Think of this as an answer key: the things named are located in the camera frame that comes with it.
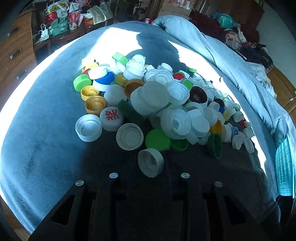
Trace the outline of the white cap nearest gripper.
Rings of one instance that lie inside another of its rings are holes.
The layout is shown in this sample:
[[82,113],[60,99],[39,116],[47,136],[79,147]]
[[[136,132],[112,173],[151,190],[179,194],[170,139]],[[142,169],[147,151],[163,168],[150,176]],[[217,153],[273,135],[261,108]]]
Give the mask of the white cap nearest gripper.
[[141,172],[149,178],[158,176],[165,166],[162,154],[154,148],[141,150],[138,153],[137,162]]

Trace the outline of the dark green cap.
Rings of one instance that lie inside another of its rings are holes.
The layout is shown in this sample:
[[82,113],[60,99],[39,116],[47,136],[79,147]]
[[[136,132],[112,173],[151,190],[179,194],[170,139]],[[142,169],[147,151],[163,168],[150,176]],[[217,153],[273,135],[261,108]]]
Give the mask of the dark green cap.
[[210,134],[207,140],[209,153],[212,157],[220,159],[223,153],[223,143],[218,133]]

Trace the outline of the grey-blue bed blanket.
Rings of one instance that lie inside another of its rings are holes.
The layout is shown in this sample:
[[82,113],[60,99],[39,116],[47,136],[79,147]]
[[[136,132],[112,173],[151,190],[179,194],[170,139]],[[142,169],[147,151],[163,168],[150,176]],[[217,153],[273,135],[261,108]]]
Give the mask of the grey-blue bed blanket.
[[164,30],[140,23],[95,30],[49,56],[17,88],[1,111],[1,190],[21,224],[33,231],[77,180],[112,199],[112,213],[124,225],[156,219],[180,224],[184,197],[198,197],[221,181],[227,208],[237,222],[262,223],[277,210],[274,195],[256,153],[225,145],[220,160],[207,147],[165,151],[165,169],[146,177],[137,164],[138,151],[124,151],[115,133],[104,131],[91,143],[79,139],[76,120],[85,114],[72,81],[80,60],[110,57],[119,51],[141,53],[152,64],[175,68],[196,63],[199,54]]

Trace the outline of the white open cap front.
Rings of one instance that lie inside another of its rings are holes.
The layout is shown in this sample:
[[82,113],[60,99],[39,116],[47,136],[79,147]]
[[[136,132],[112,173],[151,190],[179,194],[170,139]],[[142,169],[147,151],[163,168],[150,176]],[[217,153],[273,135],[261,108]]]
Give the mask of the white open cap front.
[[143,144],[144,134],[138,125],[126,123],[117,130],[116,141],[121,149],[132,151]]

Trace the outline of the white open cap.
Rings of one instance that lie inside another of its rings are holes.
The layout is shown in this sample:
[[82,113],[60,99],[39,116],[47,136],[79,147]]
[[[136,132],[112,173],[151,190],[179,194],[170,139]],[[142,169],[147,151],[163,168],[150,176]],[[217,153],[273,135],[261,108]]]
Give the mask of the white open cap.
[[138,125],[126,123],[117,130],[116,141],[121,149],[132,151],[143,144],[144,134]]
[[94,142],[102,134],[100,118],[94,114],[81,116],[75,123],[75,131],[82,141]]

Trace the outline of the bright green cap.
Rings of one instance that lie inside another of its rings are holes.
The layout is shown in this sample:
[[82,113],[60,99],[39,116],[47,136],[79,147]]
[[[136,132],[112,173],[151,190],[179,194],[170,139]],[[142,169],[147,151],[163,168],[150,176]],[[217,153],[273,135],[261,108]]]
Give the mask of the bright green cap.
[[170,149],[171,139],[162,130],[152,130],[145,137],[145,146],[160,152]]

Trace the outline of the white cap red character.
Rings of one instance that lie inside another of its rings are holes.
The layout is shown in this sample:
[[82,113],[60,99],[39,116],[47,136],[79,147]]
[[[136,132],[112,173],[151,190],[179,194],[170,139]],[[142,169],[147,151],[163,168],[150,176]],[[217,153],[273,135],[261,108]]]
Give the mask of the white cap red character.
[[114,106],[109,106],[103,109],[99,116],[104,130],[115,132],[124,122],[124,116],[121,111]]

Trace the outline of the turquoise plastic basket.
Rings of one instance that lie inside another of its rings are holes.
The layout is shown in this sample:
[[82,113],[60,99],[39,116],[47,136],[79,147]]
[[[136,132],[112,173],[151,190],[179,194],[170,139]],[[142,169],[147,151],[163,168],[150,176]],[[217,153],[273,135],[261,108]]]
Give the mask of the turquoise plastic basket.
[[289,136],[276,149],[275,172],[279,194],[295,198],[295,157]]

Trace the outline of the gold bottle cap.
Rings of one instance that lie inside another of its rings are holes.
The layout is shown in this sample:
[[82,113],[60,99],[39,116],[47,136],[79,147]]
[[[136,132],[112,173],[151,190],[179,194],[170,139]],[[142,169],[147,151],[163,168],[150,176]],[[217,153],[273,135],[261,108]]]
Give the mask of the gold bottle cap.
[[103,96],[92,96],[85,101],[85,109],[88,114],[99,116],[107,106],[106,99]]

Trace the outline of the black inside cap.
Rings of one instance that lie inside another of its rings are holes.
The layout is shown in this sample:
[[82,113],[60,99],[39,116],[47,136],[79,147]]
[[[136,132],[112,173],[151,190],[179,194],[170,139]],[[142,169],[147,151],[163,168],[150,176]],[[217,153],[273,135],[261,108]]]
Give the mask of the black inside cap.
[[204,103],[208,102],[208,96],[207,96],[206,92],[202,88],[200,88],[198,86],[194,86],[190,90],[189,100],[191,102],[204,104]]

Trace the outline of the yellow bottle cap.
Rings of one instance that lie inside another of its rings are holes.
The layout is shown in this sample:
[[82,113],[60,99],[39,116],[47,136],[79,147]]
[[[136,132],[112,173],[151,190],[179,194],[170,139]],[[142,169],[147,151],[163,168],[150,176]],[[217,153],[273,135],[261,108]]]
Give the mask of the yellow bottle cap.
[[99,95],[99,90],[95,89],[92,85],[85,86],[80,91],[81,99],[86,101],[88,98],[92,96]]

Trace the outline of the large white cap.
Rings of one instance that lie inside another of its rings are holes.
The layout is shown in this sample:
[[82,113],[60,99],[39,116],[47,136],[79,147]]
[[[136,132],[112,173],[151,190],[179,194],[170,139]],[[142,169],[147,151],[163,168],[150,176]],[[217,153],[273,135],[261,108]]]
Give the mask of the large white cap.
[[130,95],[132,107],[143,116],[155,114],[164,108],[169,100],[170,95],[167,88],[156,81],[145,83]]

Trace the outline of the green bottle cap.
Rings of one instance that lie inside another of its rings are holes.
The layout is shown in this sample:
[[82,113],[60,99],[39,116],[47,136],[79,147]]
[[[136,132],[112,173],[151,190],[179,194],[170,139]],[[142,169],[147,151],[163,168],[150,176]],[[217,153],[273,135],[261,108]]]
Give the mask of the green bottle cap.
[[80,92],[83,87],[92,85],[92,80],[89,78],[88,74],[81,74],[73,80],[74,89]]

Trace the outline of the blue bottle cap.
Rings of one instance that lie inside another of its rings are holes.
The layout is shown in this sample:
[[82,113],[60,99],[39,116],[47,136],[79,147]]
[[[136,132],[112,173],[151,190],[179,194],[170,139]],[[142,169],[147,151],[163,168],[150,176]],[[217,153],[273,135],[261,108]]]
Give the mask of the blue bottle cap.
[[113,72],[107,72],[107,75],[101,78],[97,78],[94,81],[98,82],[103,85],[109,85],[114,80],[114,73]]

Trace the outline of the red bottle cap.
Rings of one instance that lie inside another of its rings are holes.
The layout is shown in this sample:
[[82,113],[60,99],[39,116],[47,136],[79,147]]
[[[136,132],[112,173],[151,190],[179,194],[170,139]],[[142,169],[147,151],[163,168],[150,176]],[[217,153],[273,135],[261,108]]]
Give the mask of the red bottle cap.
[[183,73],[176,72],[176,73],[173,74],[173,78],[176,79],[176,80],[182,80],[183,78],[185,78],[185,76],[184,76]]

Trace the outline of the light blue duvet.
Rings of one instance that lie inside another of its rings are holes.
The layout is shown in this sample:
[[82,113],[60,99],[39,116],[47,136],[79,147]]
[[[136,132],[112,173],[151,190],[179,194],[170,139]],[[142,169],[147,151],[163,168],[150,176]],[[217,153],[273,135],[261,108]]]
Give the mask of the light blue duvet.
[[295,125],[290,115],[256,79],[249,64],[238,54],[219,40],[200,32],[181,16],[160,16],[153,21],[153,25],[164,28],[172,37],[214,64],[261,118],[273,136],[275,145],[280,146],[288,138],[290,149],[295,152]]

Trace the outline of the wooden headboard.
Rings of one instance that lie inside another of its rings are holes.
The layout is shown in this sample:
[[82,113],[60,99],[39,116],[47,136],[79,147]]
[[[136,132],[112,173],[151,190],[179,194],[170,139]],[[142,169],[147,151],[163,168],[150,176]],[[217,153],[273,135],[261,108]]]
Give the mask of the wooden headboard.
[[275,66],[267,73],[276,93],[277,102],[291,114],[295,110],[295,87]]

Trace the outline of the wooden drawer dresser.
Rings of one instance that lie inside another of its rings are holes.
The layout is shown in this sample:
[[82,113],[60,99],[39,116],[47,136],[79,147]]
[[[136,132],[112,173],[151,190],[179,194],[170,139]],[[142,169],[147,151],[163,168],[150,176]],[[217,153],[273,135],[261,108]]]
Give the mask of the wooden drawer dresser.
[[1,105],[36,67],[32,15],[33,11],[21,14],[1,42]]

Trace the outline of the clothes pile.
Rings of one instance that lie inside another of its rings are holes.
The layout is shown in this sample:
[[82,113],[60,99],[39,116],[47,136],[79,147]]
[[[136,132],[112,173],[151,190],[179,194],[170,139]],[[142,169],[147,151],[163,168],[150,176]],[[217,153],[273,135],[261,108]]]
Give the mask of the clothes pile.
[[200,32],[226,44],[246,61],[261,64],[266,69],[271,68],[273,60],[267,52],[266,45],[259,44],[259,32],[246,24],[239,25],[236,22],[231,29],[222,28],[218,22],[221,15],[214,13],[208,16],[192,11],[189,18]]

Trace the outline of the teal round bag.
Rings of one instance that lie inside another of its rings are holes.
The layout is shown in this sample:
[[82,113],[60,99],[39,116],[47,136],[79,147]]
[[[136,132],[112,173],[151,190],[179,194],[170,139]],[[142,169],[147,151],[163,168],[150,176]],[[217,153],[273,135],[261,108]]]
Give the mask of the teal round bag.
[[220,26],[225,29],[231,29],[235,25],[234,19],[231,16],[226,15],[226,14],[222,14],[218,18],[218,22],[219,22]]

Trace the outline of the pile of bags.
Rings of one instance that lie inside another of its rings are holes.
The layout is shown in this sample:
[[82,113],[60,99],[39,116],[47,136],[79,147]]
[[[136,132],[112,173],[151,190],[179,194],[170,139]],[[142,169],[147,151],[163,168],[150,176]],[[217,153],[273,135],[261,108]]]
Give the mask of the pile of bags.
[[42,42],[79,28],[88,32],[113,18],[110,1],[46,1],[39,32],[34,42]]

